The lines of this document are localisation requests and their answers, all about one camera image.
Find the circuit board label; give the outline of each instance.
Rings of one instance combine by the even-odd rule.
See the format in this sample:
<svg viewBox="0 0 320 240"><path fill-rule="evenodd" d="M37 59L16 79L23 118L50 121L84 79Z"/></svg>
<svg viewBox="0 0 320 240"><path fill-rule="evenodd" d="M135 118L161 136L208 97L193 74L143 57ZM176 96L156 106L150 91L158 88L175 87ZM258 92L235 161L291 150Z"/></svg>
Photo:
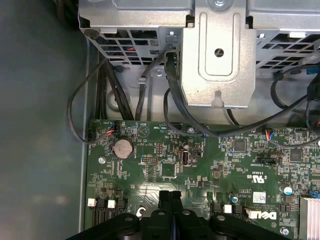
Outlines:
<svg viewBox="0 0 320 240"><path fill-rule="evenodd" d="M253 192L253 203L254 204L265 204L266 203L266 193L263 191Z"/></svg>

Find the red and black wires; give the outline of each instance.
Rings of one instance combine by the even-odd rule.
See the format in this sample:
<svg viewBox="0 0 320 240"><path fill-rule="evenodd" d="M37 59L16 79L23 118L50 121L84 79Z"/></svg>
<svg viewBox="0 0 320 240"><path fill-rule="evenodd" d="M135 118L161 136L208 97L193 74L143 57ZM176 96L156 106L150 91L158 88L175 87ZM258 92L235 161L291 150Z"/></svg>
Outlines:
<svg viewBox="0 0 320 240"><path fill-rule="evenodd" d="M272 140L272 137L275 134L275 132L275 130L265 130L265 137L268 142Z"/></svg>
<svg viewBox="0 0 320 240"><path fill-rule="evenodd" d="M115 131L115 124L114 123L112 123L112 125L108 128L108 130L106 131L106 135L107 136L110 136L114 131Z"/></svg>

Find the usb port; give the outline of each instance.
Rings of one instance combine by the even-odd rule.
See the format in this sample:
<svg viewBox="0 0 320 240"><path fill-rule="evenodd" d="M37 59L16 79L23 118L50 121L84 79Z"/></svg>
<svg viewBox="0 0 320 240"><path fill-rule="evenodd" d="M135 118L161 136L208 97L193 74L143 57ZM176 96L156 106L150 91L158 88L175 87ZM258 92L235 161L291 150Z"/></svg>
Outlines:
<svg viewBox="0 0 320 240"><path fill-rule="evenodd" d="M189 152L186 151L186 150L182 150L182 151L181 151L180 160L181 160L181 163L182 163L183 165L188 165Z"/></svg>

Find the green circuit board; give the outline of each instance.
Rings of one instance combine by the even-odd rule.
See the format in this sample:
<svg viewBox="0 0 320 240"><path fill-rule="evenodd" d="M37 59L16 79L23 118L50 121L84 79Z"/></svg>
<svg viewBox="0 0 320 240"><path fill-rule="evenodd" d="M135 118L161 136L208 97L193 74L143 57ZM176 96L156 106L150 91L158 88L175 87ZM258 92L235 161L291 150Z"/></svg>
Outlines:
<svg viewBox="0 0 320 240"><path fill-rule="evenodd" d="M246 221L278 234L287 229L286 237L298 239L300 196L320 191L318 144L279 148L267 141L265 129L223 138L187 137L164 122L110 120L92 120L89 136L96 138L112 124L115 132L88 147L86 229L122 212L156 209L159 191L168 190L181 191L183 206L206 219L224 211L225 206L243 206L245 212L238 217L246 215ZM186 131L190 126L176 127ZM232 126L208 127L222 130ZM283 144L315 138L304 128L272 130L272 139ZM122 139L132 144L133 151L126 159L113 151ZM292 194L285 194L285 187ZM98 202L106 209L103 214L97 206L88 206L93 199L104 200ZM108 207L108 200L116 206Z"/></svg>

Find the heatsink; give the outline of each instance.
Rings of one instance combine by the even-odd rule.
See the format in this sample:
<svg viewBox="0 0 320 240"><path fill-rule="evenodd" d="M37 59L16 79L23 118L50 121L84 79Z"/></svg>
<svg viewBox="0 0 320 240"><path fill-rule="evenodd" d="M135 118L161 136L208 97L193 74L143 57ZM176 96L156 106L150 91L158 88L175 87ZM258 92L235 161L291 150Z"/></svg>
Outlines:
<svg viewBox="0 0 320 240"><path fill-rule="evenodd" d="M320 239L320 199L301 197L299 238Z"/></svg>

